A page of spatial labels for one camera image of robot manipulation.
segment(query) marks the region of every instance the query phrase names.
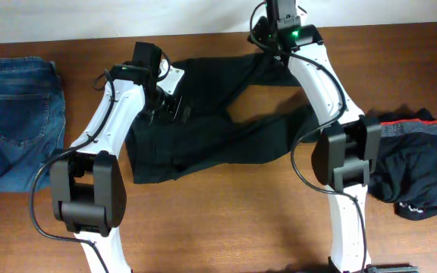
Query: jeans back pocket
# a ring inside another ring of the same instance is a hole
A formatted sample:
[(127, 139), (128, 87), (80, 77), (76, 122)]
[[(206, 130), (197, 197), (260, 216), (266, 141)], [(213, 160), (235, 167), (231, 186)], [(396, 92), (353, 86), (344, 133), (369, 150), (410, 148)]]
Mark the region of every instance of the jeans back pocket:
[(0, 140), (18, 148), (45, 136), (49, 94), (0, 95)]

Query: blue jeans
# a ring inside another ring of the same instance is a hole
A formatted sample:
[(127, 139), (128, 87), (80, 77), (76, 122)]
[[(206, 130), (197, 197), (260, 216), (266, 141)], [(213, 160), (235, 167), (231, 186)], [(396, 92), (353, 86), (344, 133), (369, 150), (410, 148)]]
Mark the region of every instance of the blue jeans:
[[(28, 192), (54, 149), (63, 148), (65, 102), (53, 62), (0, 59), (0, 192)], [(37, 190), (49, 185), (48, 173)]]

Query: garment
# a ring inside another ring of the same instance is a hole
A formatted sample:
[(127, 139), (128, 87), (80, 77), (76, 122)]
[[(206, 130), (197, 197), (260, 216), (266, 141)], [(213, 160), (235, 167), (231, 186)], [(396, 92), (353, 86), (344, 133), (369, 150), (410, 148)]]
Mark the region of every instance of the garment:
[(403, 218), (437, 215), (437, 120), (426, 109), (379, 120), (382, 138), (369, 192), (395, 203)]
[[(52, 62), (0, 59), (0, 192), (27, 192), (42, 162), (63, 148), (64, 95)], [(49, 185), (42, 177), (37, 190)]]
[(297, 132), (318, 127), (308, 105), (287, 115), (236, 124), (226, 108), (250, 85), (299, 86), (272, 55), (179, 61), (185, 70), (176, 91), (191, 107), (186, 124), (151, 123), (142, 116), (126, 138), (134, 183), (159, 183), (221, 163), (266, 163), (291, 150)]

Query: black clothing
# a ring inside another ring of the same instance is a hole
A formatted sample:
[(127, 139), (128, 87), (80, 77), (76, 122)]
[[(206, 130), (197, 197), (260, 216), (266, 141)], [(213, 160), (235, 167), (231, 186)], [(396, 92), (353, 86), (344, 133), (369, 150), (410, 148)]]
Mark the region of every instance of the black clothing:
[(382, 139), (369, 192), (410, 220), (437, 215), (437, 121), (426, 110), (380, 118)]
[(318, 126), (308, 105), (287, 115), (234, 123), (226, 108), (250, 85), (299, 86), (272, 55), (179, 61), (177, 96), (191, 107), (186, 124), (151, 123), (138, 116), (126, 137), (134, 183), (159, 183), (221, 163), (266, 163), (291, 150), (295, 134)]

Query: black mount bracket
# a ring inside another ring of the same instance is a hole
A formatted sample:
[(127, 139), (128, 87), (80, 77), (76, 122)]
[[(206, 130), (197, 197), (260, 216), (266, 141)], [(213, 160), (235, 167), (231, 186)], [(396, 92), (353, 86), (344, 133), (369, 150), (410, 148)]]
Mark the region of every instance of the black mount bracket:
[[(93, 173), (93, 185), (76, 183), (86, 172)], [(127, 197), (115, 155), (76, 153), (59, 160), (50, 168), (50, 183), (53, 214), (68, 231), (107, 237), (121, 223)]]
[(353, 184), (369, 183), (376, 169), (382, 127), (376, 118), (323, 129), (311, 162), (316, 178), (337, 191)]
[(132, 61), (112, 67), (111, 77), (115, 80), (132, 80), (134, 84), (143, 86), (146, 101), (142, 115), (148, 116), (151, 121), (168, 123), (177, 118), (183, 120), (181, 116), (186, 113), (182, 98), (169, 95), (156, 85), (161, 73), (161, 56), (162, 50), (158, 46), (148, 42), (136, 42)]
[[(323, 38), (313, 25), (301, 25), (296, 14), (295, 0), (267, 0), (267, 17), (261, 17), (253, 27), (253, 35), (258, 42), (269, 47), (276, 55), (279, 49), (292, 52), (301, 46), (311, 43), (323, 44)], [(247, 41), (253, 43), (250, 36)], [(288, 65), (289, 57), (282, 55), (284, 65)]]

